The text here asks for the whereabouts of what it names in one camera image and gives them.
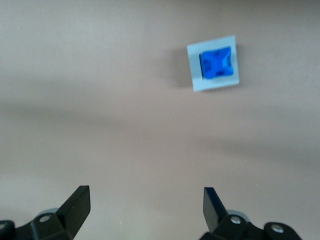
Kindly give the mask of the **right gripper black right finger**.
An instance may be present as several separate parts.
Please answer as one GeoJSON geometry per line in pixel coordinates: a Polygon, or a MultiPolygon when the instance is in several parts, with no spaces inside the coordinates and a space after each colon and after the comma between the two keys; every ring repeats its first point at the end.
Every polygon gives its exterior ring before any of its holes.
{"type": "Polygon", "coordinates": [[[242,212],[226,210],[213,187],[203,191],[203,215],[208,232],[202,240],[300,240],[290,226],[281,222],[267,222],[258,228],[242,212]]]}

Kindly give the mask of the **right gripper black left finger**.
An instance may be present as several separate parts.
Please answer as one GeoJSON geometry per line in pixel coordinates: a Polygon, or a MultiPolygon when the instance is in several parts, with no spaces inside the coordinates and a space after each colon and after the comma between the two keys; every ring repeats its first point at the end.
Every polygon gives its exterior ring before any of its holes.
{"type": "Polygon", "coordinates": [[[90,187],[79,186],[59,207],[40,212],[30,222],[16,227],[0,221],[2,240],[73,240],[91,211],[90,187]]]}

